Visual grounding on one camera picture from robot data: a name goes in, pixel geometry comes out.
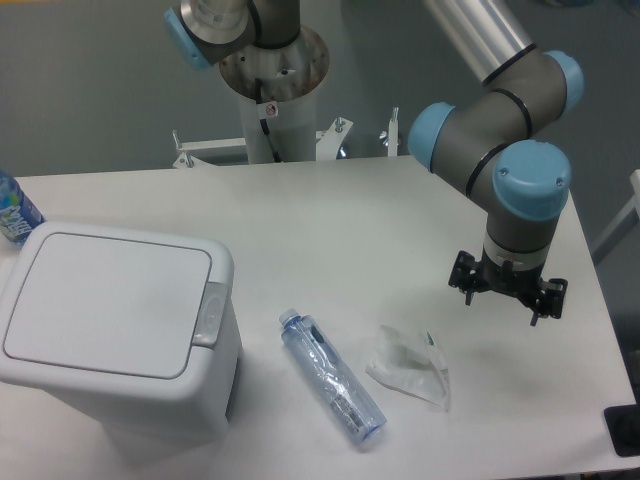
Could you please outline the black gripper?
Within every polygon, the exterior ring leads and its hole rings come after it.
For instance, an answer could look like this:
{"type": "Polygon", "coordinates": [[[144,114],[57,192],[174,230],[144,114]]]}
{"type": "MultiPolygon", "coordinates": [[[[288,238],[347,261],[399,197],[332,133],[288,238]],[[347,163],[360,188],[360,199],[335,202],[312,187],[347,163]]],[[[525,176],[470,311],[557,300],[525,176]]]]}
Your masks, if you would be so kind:
{"type": "Polygon", "coordinates": [[[535,327],[540,318],[562,317],[568,287],[568,281],[563,278],[540,279],[543,268],[541,263],[535,268],[516,270],[509,262],[499,265],[487,255],[477,261],[473,255],[461,250],[454,261],[448,285],[465,295],[466,306],[471,305],[476,293],[485,291],[516,296],[532,311],[530,326],[535,327]]]}

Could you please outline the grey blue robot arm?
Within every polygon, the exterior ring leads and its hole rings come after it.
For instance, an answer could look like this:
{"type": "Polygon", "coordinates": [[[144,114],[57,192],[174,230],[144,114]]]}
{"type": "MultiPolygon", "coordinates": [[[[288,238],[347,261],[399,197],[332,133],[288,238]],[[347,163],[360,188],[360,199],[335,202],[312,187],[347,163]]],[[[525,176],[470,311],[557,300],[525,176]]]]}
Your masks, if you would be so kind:
{"type": "MultiPolygon", "coordinates": [[[[428,9],[484,88],[465,108],[428,106],[407,139],[421,165],[487,215],[481,257],[460,252],[449,283],[467,298],[494,291],[534,319],[559,318],[567,281],[542,271],[571,166],[534,136],[581,99],[581,68],[563,52],[540,51],[501,1],[431,1],[428,9]]],[[[318,158],[313,96],[329,55],[302,24],[298,2],[182,1],[164,23],[189,65],[217,66],[239,96],[250,162],[318,158]]]]}

